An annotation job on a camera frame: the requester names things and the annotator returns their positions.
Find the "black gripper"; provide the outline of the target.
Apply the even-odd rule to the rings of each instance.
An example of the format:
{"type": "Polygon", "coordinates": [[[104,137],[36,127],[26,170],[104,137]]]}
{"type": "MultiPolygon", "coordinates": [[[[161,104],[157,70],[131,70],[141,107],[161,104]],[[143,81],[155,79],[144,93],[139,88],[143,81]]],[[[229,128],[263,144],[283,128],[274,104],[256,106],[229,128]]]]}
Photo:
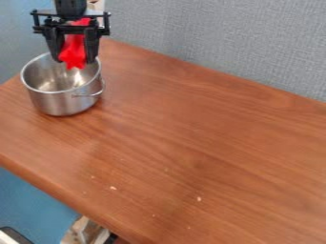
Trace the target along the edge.
{"type": "Polygon", "coordinates": [[[32,10],[30,15],[33,17],[33,33],[44,33],[52,59],[61,63],[58,55],[65,42],[62,33],[84,33],[87,63],[93,63],[97,57],[100,35],[97,29],[87,28],[89,16],[88,9],[85,9],[81,16],[62,16],[54,10],[32,10]]]}

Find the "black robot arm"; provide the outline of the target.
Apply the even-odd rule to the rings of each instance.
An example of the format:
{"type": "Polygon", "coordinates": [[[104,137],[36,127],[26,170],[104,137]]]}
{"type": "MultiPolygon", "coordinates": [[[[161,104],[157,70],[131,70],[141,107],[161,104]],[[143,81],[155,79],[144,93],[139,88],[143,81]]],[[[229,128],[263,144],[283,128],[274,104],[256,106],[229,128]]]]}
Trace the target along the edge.
{"type": "Polygon", "coordinates": [[[33,33],[41,34],[53,60],[68,67],[92,64],[99,39],[111,34],[108,11],[92,10],[87,0],[53,0],[53,10],[32,10],[33,33]]]}

